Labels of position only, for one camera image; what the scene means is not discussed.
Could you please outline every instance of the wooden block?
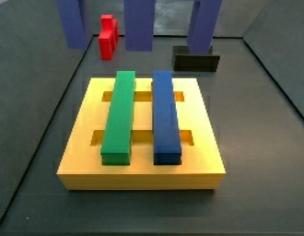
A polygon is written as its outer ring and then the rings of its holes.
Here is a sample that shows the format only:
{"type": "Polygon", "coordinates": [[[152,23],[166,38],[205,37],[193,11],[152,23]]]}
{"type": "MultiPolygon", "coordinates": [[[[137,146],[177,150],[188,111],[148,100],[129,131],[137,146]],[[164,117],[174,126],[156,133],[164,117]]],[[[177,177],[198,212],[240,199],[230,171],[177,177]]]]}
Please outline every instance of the wooden block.
{"type": "MultiPolygon", "coordinates": [[[[70,190],[166,190],[216,189],[225,169],[213,129],[194,78],[173,78],[174,93],[184,98],[176,102],[182,139],[182,165],[153,165],[153,146],[148,135],[136,137],[129,166],[102,165],[100,140],[105,129],[114,78],[93,78],[77,115],[69,143],[57,169],[57,176],[70,190]]],[[[152,91],[152,79],[136,79],[136,92],[152,91]]],[[[152,99],[137,101],[134,131],[152,130],[152,99]]]]}
{"type": "Polygon", "coordinates": [[[180,165],[182,146],[169,71],[154,71],[152,81],[153,164],[180,165]]]}
{"type": "Polygon", "coordinates": [[[118,71],[104,131],[104,165],[129,165],[136,94],[136,72],[118,71]]]}

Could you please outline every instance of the blue bar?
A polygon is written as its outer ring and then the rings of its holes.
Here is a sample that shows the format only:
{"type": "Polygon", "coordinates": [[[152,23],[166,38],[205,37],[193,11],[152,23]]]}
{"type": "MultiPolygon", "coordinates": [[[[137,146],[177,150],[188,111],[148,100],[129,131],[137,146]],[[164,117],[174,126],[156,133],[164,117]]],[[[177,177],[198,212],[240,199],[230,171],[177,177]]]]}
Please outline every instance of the blue bar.
{"type": "Polygon", "coordinates": [[[182,145],[169,71],[153,72],[152,109],[153,164],[180,165],[182,145]]]}
{"type": "Polygon", "coordinates": [[[190,53],[209,52],[221,5],[222,0],[194,1],[186,38],[190,53]]]}
{"type": "Polygon", "coordinates": [[[125,47],[152,51],[156,0],[124,0],[125,47]]]}
{"type": "Polygon", "coordinates": [[[86,49],[92,39],[85,0],[56,0],[68,46],[86,49]]]}

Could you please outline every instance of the yellow block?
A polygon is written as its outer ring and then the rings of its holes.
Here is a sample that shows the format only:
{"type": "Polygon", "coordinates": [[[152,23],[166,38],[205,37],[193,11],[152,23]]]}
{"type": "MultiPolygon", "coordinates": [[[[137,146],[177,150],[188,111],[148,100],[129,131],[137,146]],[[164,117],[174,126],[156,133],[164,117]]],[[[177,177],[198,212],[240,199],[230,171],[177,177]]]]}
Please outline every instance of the yellow block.
{"type": "Polygon", "coordinates": [[[216,137],[194,78],[173,78],[182,164],[154,166],[152,79],[136,79],[132,160],[104,166],[101,144],[114,78],[93,78],[72,129],[57,176],[70,190],[216,189],[225,175],[216,137]]]}

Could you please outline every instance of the red block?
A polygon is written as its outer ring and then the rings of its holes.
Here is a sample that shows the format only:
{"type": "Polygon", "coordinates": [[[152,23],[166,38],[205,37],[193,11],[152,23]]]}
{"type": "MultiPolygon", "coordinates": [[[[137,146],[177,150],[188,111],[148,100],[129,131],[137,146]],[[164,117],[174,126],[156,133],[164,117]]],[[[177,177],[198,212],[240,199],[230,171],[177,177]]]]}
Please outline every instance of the red block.
{"type": "Polygon", "coordinates": [[[120,40],[120,30],[118,30],[118,21],[113,19],[113,26],[114,26],[114,35],[116,35],[116,41],[120,40]]]}
{"type": "Polygon", "coordinates": [[[102,31],[113,30],[113,15],[102,15],[101,16],[101,24],[102,24],[102,31]]]}
{"type": "Polygon", "coordinates": [[[120,40],[118,21],[113,15],[101,16],[102,31],[98,36],[98,44],[102,60],[112,60],[120,40]]]}
{"type": "Polygon", "coordinates": [[[112,31],[102,31],[97,37],[100,44],[101,58],[105,61],[113,59],[112,31]]]}

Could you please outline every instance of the black block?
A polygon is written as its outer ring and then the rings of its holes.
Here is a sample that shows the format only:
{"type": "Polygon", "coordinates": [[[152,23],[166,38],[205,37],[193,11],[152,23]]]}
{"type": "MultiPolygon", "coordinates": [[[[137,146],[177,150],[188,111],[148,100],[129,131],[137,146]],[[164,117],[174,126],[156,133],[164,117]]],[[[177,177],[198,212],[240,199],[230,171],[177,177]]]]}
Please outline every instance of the black block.
{"type": "Polygon", "coordinates": [[[186,46],[173,46],[174,71],[216,72],[218,61],[220,55],[213,54],[213,47],[210,47],[208,54],[192,54],[186,46]]]}

